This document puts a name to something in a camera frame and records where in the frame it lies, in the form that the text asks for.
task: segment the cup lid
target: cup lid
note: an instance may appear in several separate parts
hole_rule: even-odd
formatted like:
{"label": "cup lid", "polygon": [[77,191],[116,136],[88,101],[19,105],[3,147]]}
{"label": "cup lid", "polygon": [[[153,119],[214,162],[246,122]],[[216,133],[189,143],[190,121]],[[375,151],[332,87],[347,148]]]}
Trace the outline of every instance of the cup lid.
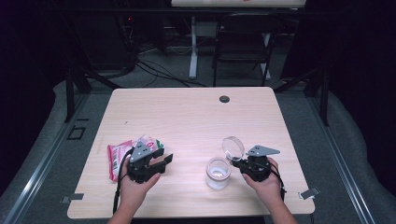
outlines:
{"label": "cup lid", "polygon": [[223,139],[221,145],[227,160],[240,161],[244,157],[244,145],[237,137],[226,137]]}

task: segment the table leg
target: table leg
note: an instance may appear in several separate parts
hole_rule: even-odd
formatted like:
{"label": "table leg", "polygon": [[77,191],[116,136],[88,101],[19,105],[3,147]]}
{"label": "table leg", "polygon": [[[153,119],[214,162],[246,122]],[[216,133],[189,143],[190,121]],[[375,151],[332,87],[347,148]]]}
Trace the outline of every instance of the table leg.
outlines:
{"label": "table leg", "polygon": [[191,63],[190,63],[190,78],[197,78],[197,37],[195,33],[195,17],[191,18]]}
{"label": "table leg", "polygon": [[[262,34],[262,38],[264,38],[265,46],[267,46],[268,42],[270,41],[270,34]],[[265,71],[265,66],[266,65],[267,65],[266,63],[261,63],[260,64],[260,68],[262,69],[262,75],[263,76],[265,76],[264,71]],[[271,75],[270,75],[270,69],[269,68],[268,68],[267,76],[265,77],[265,80],[266,81],[271,80]]]}

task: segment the desk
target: desk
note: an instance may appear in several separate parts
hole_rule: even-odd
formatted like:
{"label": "desk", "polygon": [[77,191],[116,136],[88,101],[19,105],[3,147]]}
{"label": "desk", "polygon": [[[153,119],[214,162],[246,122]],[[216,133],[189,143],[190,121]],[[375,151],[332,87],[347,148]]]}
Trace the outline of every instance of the desk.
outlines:
{"label": "desk", "polygon": [[[172,0],[172,7],[304,7],[305,0]],[[198,55],[196,21],[191,18],[191,63],[189,77],[196,78]],[[266,64],[261,64],[262,71]]]}
{"label": "desk", "polygon": [[[222,95],[229,96],[230,102],[220,102]],[[158,138],[164,144],[165,156],[173,153],[174,157],[135,217],[268,215],[234,167],[225,189],[207,186],[205,166],[214,157],[225,157],[221,142],[228,136],[238,137],[246,151],[255,145],[280,150],[272,157],[279,163],[288,192],[286,205],[293,214],[315,210],[311,199],[298,196],[308,186],[272,89],[118,89],[109,100],[76,188],[84,197],[71,202],[70,218],[112,216],[117,184],[108,178],[106,147],[143,134]]]}

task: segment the forearm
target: forearm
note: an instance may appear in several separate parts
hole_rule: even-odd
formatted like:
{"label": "forearm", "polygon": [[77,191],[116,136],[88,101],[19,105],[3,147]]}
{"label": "forearm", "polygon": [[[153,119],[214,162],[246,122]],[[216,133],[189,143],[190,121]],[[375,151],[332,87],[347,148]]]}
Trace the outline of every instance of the forearm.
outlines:
{"label": "forearm", "polygon": [[275,202],[266,205],[273,222],[275,224],[282,223],[282,224],[295,224],[297,223],[294,216],[289,211],[289,208],[282,202]]}
{"label": "forearm", "polygon": [[107,224],[130,224],[137,208],[120,206]]}

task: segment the round hole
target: round hole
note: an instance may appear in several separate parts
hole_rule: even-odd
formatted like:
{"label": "round hole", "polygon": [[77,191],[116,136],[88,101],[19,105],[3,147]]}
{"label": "round hole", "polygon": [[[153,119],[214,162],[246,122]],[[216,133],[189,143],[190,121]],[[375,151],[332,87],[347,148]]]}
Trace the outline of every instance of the round hole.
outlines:
{"label": "round hole", "polygon": [[220,96],[220,101],[222,102],[222,103],[228,103],[228,102],[230,102],[230,97],[228,97],[228,96],[225,96],[225,95],[222,95],[222,96]]}

